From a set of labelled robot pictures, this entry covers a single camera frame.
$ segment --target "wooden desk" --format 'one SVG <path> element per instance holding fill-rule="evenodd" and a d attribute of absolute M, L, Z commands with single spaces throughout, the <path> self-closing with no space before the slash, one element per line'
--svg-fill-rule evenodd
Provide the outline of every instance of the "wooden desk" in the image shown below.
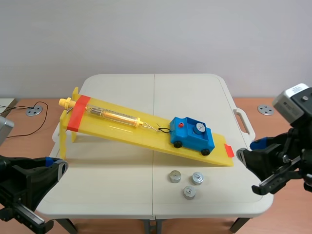
<path fill-rule="evenodd" d="M 236 98 L 237 107 L 248 115 L 256 132 L 256 138 L 275 136 L 289 129 L 288 123 L 275 112 L 273 116 L 264 116 L 257 111 L 260 104 L 270 104 L 272 98 Z M 39 99 L 24 99 L 17 106 L 32 106 Z M 50 154 L 54 145 L 52 133 L 59 121 L 62 108 L 58 106 L 58 99 L 40 99 L 49 105 L 48 117 L 44 126 L 30 136 L 13 137 L 7 139 L 0 146 L 3 156 L 44 157 Z M 15 123 L 11 135 L 27 134 L 37 129 L 44 113 L 36 117 L 28 117 L 25 110 L 13 110 L 8 118 Z M 238 234 L 310 234 L 312 231 L 312 194 L 303 189 L 303 181 L 293 180 L 278 192 L 272 207 L 262 216 L 257 217 L 239 230 Z M 229 227 L 234 219 L 171 219 L 163 223 L 164 234 L 229 234 Z M 76 219 L 73 220 L 80 234 L 142 234 L 143 224 L 138 220 L 111 220 L 111 219 Z M 15 220 L 0 222 L 1 234 L 31 234 L 23 225 Z M 67 234 L 55 222 L 49 234 Z"/>

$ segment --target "white wall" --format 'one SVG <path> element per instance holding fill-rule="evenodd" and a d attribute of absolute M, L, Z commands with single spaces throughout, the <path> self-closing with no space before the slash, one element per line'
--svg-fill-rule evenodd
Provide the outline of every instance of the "white wall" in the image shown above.
<path fill-rule="evenodd" d="M 110 73 L 213 73 L 234 96 L 275 96 L 312 85 L 311 9 L 311 0 L 1 0 L 0 97 L 66 97 Z"/>

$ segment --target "yellow knob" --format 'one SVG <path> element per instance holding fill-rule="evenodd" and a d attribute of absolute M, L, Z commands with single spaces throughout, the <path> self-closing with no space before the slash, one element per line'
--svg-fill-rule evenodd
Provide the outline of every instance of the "yellow knob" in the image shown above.
<path fill-rule="evenodd" d="M 58 102 L 58 104 L 62 107 L 64 107 L 65 110 L 68 110 L 70 108 L 73 108 L 76 104 L 75 101 L 72 101 L 72 99 L 69 97 L 67 99 L 61 98 Z"/>

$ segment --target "black cable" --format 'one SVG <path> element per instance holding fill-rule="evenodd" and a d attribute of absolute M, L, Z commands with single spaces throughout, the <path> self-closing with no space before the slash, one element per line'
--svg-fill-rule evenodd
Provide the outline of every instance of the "black cable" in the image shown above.
<path fill-rule="evenodd" d="M 45 103 L 45 102 L 43 102 L 43 101 L 37 101 L 37 102 L 34 104 L 34 106 L 33 106 L 33 107 L 30 107 L 30 108 L 31 108 L 31 109 L 34 109 L 34 107 L 35 107 L 35 105 L 36 105 L 37 103 L 43 103 L 43 104 L 45 104 L 45 105 L 47 106 L 47 110 L 46 110 L 46 112 L 45 112 L 45 117 L 44 117 L 44 121 L 43 121 L 42 125 L 41 125 L 37 130 L 33 131 L 32 133 L 24 134 L 24 135 L 8 136 L 7 138 L 11 138 L 11 137 L 25 137 L 25 136 L 29 136 L 29 135 L 34 134 L 35 132 L 39 131 L 39 129 L 44 125 L 44 123 L 45 123 L 45 121 L 46 121 L 46 119 L 47 119 L 49 106 L 48 106 L 47 103 Z"/>
<path fill-rule="evenodd" d="M 1 115 L 1 114 L 3 114 L 3 113 L 5 113 L 5 112 L 7 112 L 7 111 L 11 111 L 11 110 L 33 109 L 33 107 L 30 107 L 30 106 L 16 106 L 16 107 L 8 107 L 8 106 L 2 106 L 2 105 L 0 105 L 0 107 L 9 108 L 8 110 L 1 112 L 1 113 L 0 113 L 0 115 Z"/>

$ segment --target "black wheel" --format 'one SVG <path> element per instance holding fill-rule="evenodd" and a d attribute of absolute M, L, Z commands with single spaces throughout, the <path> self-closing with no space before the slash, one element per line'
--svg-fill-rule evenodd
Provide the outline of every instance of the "black wheel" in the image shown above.
<path fill-rule="evenodd" d="M 203 156 L 207 156 L 207 155 L 210 154 L 210 150 L 204 149 L 204 150 L 201 151 L 201 154 L 202 154 Z"/>
<path fill-rule="evenodd" d="M 174 147 L 175 147 L 175 148 L 181 148 L 182 145 L 183 145 L 182 142 L 179 141 L 179 140 L 174 142 Z"/>

